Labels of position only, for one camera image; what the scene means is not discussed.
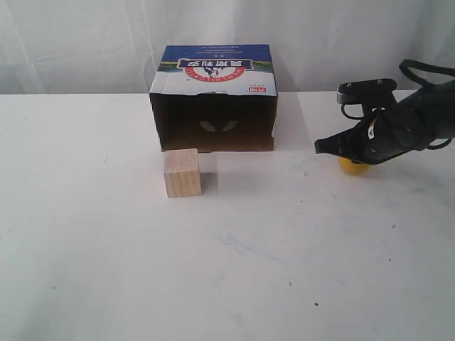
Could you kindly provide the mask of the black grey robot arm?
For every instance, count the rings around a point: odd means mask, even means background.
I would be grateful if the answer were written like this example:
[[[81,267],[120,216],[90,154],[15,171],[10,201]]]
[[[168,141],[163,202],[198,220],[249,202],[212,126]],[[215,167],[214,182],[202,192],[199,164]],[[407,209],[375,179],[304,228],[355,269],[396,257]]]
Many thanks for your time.
[[[315,141],[317,154],[375,166],[410,151],[444,148],[454,139],[454,82],[421,87],[398,101],[389,78],[339,85],[342,107],[360,105],[363,116],[341,133]]]

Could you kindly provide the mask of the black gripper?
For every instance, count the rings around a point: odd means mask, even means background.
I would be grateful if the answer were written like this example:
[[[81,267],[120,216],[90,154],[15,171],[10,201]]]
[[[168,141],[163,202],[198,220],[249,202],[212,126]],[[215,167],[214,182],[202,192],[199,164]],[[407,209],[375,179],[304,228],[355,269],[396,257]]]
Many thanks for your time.
[[[316,154],[355,156],[358,162],[377,165],[430,145],[430,132],[416,101],[396,105],[362,120],[354,129],[314,142]]]

